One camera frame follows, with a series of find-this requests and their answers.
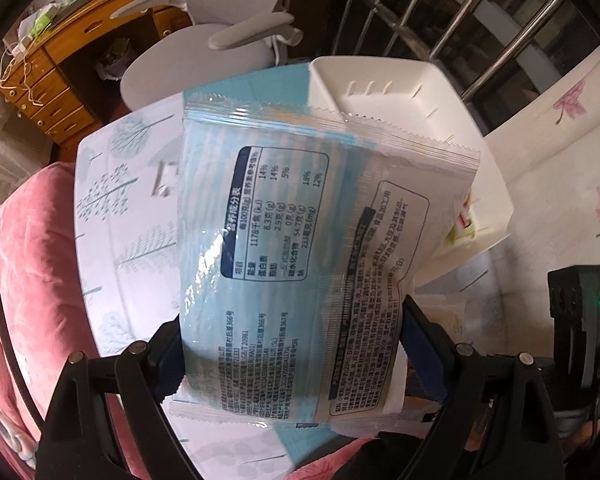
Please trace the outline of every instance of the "light blue packaging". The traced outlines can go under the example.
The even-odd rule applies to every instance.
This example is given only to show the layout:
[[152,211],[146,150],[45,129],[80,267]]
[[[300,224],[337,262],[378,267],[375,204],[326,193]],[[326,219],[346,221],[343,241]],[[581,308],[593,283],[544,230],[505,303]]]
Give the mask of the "light blue packaging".
[[354,118],[186,106],[178,398],[299,422],[377,416],[411,277],[475,153]]

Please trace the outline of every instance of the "nutrition facts table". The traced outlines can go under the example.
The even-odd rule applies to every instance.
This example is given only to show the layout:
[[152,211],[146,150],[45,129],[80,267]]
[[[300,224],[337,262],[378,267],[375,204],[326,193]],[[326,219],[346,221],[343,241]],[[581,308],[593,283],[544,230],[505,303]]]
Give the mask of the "nutrition facts table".
[[240,150],[224,220],[223,276],[261,282],[307,276],[328,167],[321,152]]

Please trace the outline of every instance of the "pink cushion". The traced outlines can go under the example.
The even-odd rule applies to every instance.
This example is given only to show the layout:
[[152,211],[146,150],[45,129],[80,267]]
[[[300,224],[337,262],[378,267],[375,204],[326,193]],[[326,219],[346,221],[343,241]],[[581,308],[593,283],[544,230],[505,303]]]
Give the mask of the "pink cushion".
[[330,480],[336,471],[345,465],[360,448],[372,438],[357,438],[351,444],[311,462],[286,477],[285,480]]
[[[45,416],[67,356],[97,356],[75,254],[73,164],[41,170],[0,206],[0,293],[13,348],[26,360],[29,391]],[[145,478],[122,407],[110,406],[130,468]],[[40,438],[1,345],[0,410]]]

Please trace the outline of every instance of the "trash bin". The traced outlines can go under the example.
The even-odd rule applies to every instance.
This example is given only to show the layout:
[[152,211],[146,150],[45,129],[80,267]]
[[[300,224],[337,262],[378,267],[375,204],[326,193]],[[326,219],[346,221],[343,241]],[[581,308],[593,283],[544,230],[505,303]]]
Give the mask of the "trash bin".
[[125,70],[136,58],[129,38],[117,38],[107,51],[98,58],[96,72],[103,81],[120,81]]

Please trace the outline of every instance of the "white plastic tray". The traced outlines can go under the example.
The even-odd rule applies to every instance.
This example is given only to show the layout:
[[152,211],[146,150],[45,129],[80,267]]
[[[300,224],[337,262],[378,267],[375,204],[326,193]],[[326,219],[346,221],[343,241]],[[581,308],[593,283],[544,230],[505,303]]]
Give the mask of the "white plastic tray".
[[507,237],[513,204],[500,169],[466,107],[433,64],[389,57],[319,57],[309,66],[309,105],[379,119],[480,151],[472,186],[477,235],[443,244],[415,277],[421,286]]

